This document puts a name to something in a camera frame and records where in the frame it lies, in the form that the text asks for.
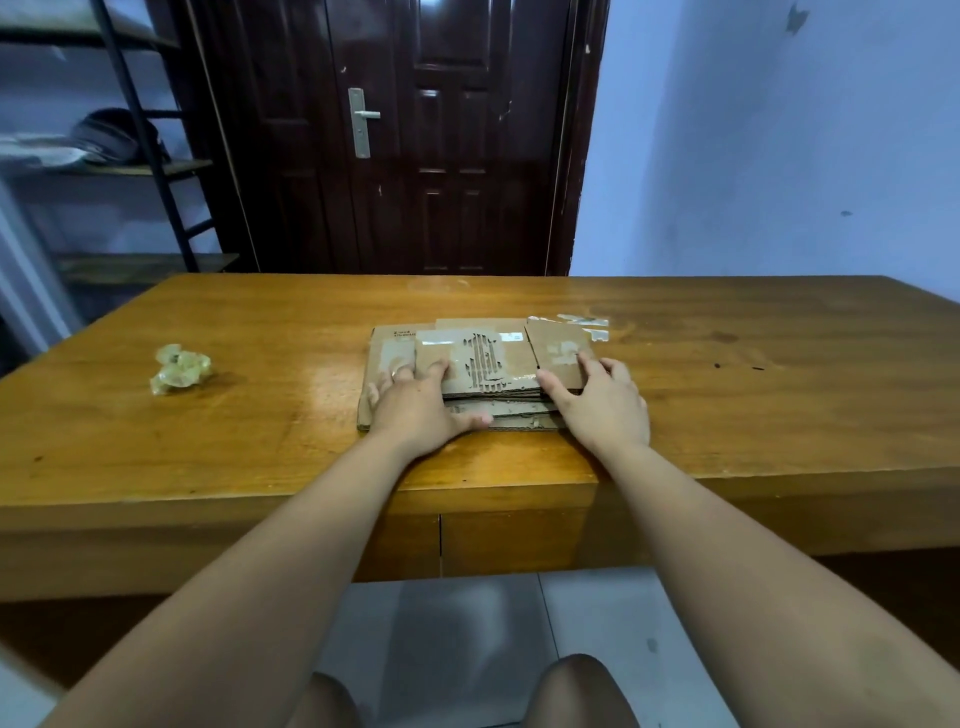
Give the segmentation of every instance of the hand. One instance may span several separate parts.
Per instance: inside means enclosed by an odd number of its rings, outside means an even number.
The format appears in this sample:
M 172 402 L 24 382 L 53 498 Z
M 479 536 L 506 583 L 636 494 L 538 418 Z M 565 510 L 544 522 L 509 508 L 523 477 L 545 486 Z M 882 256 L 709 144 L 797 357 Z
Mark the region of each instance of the hand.
M 371 434 L 390 438 L 413 460 L 463 432 L 490 425 L 490 415 L 453 414 L 444 407 L 440 382 L 449 365 L 448 361 L 434 362 L 422 379 L 414 378 L 410 366 L 400 367 L 393 376 L 381 374 L 367 393 L 373 410 Z
M 587 386 L 579 397 L 571 395 L 557 376 L 545 369 L 537 371 L 537 381 L 550 395 L 566 426 L 585 448 L 601 460 L 621 449 L 650 445 L 650 414 L 640 396 L 630 370 L 622 361 L 577 354 L 587 372 Z

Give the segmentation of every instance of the shelf board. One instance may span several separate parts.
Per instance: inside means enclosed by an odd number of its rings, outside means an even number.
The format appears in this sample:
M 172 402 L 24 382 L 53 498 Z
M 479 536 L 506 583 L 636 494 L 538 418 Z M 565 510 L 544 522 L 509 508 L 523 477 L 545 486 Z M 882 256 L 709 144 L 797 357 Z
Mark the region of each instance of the shelf board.
M 209 159 L 179 159 L 163 165 L 163 173 L 168 180 L 181 180 L 190 177 L 206 167 L 212 167 Z M 64 175 L 93 175 L 107 177 L 151 177 L 150 165 L 133 164 L 114 166 L 110 164 L 75 164 L 63 167 L 58 172 Z
M 237 253 L 200 253 L 201 273 L 219 273 L 239 257 Z M 186 273 L 179 253 L 57 255 L 63 281 L 79 285 L 154 285 Z
M 126 50 L 179 50 L 175 41 L 155 36 L 146 28 L 115 23 L 120 47 Z M 105 48 L 100 30 L 95 28 L 33 28 L 0 26 L 0 43 L 21 45 L 56 45 L 60 48 Z

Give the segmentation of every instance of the forearm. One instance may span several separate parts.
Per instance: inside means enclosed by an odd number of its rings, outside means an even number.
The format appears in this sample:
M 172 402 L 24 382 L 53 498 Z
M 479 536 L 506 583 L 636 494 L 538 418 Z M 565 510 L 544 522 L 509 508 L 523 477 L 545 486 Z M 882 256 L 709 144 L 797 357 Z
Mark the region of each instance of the forearm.
M 408 458 L 368 436 L 141 622 L 46 726 L 264 726 L 292 707 Z
M 652 450 L 603 459 L 742 725 L 955 724 L 956 673 L 870 599 Z

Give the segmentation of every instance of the crumpled plastic wrap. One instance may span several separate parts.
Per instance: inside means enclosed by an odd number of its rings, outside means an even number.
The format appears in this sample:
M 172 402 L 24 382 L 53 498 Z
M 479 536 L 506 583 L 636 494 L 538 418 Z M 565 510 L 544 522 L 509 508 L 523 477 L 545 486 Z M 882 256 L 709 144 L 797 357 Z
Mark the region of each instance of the crumpled plastic wrap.
M 213 373 L 213 363 L 206 354 L 185 352 L 180 344 L 167 344 L 156 350 L 156 360 L 162 365 L 150 380 L 155 395 L 165 395 L 171 389 L 184 389 L 199 384 Z

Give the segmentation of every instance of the dark wooden door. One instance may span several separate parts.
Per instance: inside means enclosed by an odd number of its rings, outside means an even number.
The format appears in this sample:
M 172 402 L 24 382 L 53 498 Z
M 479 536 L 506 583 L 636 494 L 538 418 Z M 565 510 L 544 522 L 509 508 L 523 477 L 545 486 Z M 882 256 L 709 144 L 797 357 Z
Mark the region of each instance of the dark wooden door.
M 543 273 L 566 0 L 203 5 L 251 184 L 298 269 Z M 380 112 L 369 158 L 354 153 L 350 88 Z

